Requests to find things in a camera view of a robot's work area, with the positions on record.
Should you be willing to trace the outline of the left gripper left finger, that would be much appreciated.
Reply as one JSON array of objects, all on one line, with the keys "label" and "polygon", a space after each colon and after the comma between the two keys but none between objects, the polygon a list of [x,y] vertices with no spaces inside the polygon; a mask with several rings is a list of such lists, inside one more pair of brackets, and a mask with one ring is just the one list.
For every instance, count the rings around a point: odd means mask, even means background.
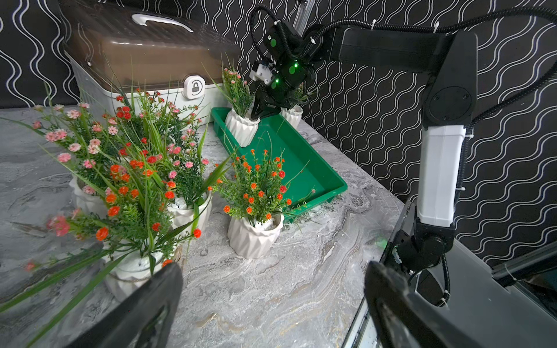
[{"label": "left gripper left finger", "polygon": [[69,347],[165,347],[181,297],[181,268],[172,262]]}]

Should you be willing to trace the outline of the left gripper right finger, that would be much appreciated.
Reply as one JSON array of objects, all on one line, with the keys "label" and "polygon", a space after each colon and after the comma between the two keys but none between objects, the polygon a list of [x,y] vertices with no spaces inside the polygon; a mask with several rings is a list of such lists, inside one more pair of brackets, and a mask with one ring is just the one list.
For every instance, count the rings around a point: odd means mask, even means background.
[{"label": "left gripper right finger", "polygon": [[366,269],[366,301],[383,347],[479,347],[413,293],[407,281],[383,264]]}]

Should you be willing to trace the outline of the green plant pot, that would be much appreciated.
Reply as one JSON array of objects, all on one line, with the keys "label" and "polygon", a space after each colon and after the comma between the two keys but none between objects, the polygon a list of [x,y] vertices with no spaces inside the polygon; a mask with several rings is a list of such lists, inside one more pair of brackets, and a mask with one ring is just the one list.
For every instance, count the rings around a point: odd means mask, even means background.
[{"label": "green plant pot", "polygon": [[303,105],[309,100],[307,87],[304,83],[297,87],[292,95],[294,106],[290,109],[281,108],[280,115],[294,128],[297,129],[303,116]]}]

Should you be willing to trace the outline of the pink flower pot front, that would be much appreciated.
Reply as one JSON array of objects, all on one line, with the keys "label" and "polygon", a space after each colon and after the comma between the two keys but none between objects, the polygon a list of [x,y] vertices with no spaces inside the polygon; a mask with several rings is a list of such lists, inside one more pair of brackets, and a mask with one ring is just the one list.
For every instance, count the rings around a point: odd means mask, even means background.
[{"label": "pink flower pot front", "polygon": [[250,91],[248,82],[230,66],[221,65],[221,84],[216,85],[231,108],[224,120],[228,139],[233,139],[240,148],[249,146],[255,138],[260,121],[252,119],[255,95]]}]

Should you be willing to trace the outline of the red flower pot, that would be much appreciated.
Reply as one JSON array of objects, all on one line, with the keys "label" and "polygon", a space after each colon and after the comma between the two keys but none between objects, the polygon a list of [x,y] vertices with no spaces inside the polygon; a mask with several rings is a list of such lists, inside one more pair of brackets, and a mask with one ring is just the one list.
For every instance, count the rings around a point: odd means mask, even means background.
[{"label": "red flower pot", "polygon": [[79,212],[57,216],[50,225],[59,236],[72,234],[80,239],[94,239],[101,244],[100,249],[70,255],[72,264],[16,295],[1,306],[1,311],[9,310],[94,263],[102,262],[103,267],[36,331],[27,347],[41,340],[107,277],[139,287],[173,262],[179,245],[201,236],[196,219],[173,226],[168,208],[176,200],[177,185],[172,179],[161,176],[160,162],[164,156],[150,158],[144,149],[133,143],[127,143],[120,150],[119,159],[108,154],[103,156],[110,161],[109,173],[100,175],[107,190],[98,186],[93,189],[104,200],[106,216]]}]

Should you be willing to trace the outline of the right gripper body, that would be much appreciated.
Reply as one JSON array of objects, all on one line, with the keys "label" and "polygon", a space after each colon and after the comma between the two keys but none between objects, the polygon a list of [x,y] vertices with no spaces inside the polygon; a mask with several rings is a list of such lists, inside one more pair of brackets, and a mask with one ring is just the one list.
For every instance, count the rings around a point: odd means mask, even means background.
[{"label": "right gripper body", "polygon": [[251,119],[259,120],[290,110],[308,98],[311,65],[303,61],[285,60],[271,67],[264,61],[252,64],[249,78],[255,84],[255,100]]}]

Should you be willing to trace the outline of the orange flower pot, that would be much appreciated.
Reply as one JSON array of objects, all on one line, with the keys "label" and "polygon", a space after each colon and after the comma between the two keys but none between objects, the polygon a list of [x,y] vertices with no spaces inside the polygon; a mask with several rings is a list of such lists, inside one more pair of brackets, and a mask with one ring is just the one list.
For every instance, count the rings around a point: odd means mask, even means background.
[{"label": "orange flower pot", "polygon": [[292,182],[286,179],[283,155],[264,149],[234,158],[233,173],[216,181],[215,192],[226,201],[231,217],[227,236],[231,248],[245,259],[267,254],[287,217],[294,217]]}]

